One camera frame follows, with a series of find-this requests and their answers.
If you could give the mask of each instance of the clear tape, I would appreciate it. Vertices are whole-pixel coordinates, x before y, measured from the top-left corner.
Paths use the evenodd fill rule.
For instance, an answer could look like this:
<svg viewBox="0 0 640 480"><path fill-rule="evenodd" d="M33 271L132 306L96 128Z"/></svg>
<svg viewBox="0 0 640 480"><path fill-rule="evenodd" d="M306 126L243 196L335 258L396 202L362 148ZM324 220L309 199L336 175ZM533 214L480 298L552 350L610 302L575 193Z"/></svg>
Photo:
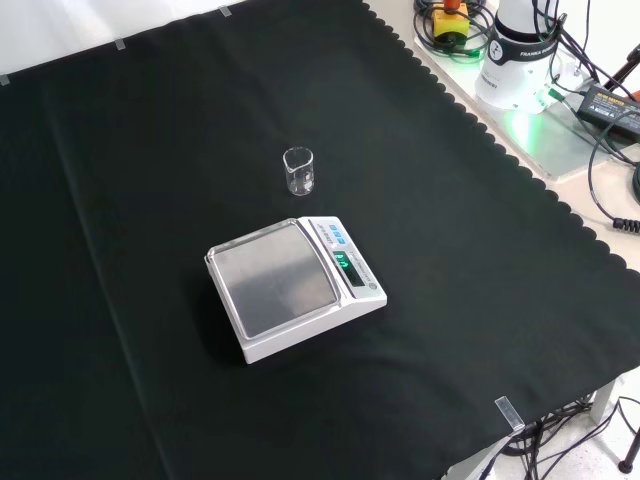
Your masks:
<svg viewBox="0 0 640 480"><path fill-rule="evenodd" d="M518 412L513 408L513 405L511 405L511 402L507 397L500 397L495 401L495 403L500 410L500 413L502 413L507 422L509 422L514 433L519 432L524 428L522 418L518 415Z"/></svg>

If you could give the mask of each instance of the white wall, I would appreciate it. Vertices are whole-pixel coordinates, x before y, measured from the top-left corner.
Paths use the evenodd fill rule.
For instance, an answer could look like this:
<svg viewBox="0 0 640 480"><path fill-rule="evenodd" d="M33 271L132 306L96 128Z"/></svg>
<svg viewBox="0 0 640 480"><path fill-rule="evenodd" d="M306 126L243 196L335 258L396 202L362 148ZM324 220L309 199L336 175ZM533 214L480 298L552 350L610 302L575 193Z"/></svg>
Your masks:
<svg viewBox="0 0 640 480"><path fill-rule="evenodd" d="M0 74L238 0L0 0Z"/></svg>
<svg viewBox="0 0 640 480"><path fill-rule="evenodd" d="M0 0L0 74L22 70L238 1ZM390 5L413 2L386 1ZM582 42L587 0L560 2L560 10L568 14L567 30ZM592 0L591 3L591 35L587 53L599 66L613 74L625 62L627 54L640 43L640 29L637 27L640 1ZM632 92L640 90L640 68L626 85Z"/></svg>
<svg viewBox="0 0 640 480"><path fill-rule="evenodd" d="M567 31L582 45L586 31L587 0L560 0L560 10L567 13ZM639 16L638 0L591 0L587 53L610 75L622 67L627 55L640 44ZM600 78L606 83L604 76L601 75ZM640 67L624 85L631 93L640 90ZM621 90L616 93L624 95Z"/></svg>

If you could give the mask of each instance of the black cloth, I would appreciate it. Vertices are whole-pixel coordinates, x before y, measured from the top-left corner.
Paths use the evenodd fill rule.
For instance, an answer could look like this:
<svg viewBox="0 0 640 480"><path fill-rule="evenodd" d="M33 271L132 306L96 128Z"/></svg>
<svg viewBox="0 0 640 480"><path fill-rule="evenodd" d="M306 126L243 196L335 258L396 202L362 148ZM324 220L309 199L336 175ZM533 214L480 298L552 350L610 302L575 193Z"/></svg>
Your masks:
<svg viewBox="0 0 640 480"><path fill-rule="evenodd" d="M0 478L163 479L39 84L0 92Z"/></svg>

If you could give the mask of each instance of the floor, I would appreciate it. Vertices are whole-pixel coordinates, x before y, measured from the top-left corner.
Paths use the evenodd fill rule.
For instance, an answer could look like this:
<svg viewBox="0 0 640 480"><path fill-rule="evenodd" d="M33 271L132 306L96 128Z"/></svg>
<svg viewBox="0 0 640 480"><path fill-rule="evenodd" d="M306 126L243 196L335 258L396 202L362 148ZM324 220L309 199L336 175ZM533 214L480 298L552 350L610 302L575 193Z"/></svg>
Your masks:
<svg viewBox="0 0 640 480"><path fill-rule="evenodd" d="M616 397L628 396L640 400L640 368L625 374L614 390ZM640 406L631 402L622 402L622 408L634 428L640 426ZM589 431L595 423L588 414L582 414L569 422L556 437L545 445L538 458L543 459L571 446ZM589 440L568 455L553 469L546 480L596 480L596 479L635 479L640 480L640 455L637 468L628 475L618 470L633 441L633 435L625 425L620 414L616 413L609 427L598 437ZM544 462L539 469L540 479L549 464L555 459ZM500 456L490 480L521 480L524 467L519 458Z"/></svg>

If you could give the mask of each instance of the scale weighing pan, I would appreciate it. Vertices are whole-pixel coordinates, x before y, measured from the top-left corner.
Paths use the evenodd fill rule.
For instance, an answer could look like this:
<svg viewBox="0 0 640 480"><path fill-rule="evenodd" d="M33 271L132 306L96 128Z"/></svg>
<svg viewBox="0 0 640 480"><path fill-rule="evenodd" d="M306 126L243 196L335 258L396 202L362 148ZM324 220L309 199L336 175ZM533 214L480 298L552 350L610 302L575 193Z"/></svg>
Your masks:
<svg viewBox="0 0 640 480"><path fill-rule="evenodd" d="M285 220L212 248L205 263L247 363L387 304L336 217Z"/></svg>

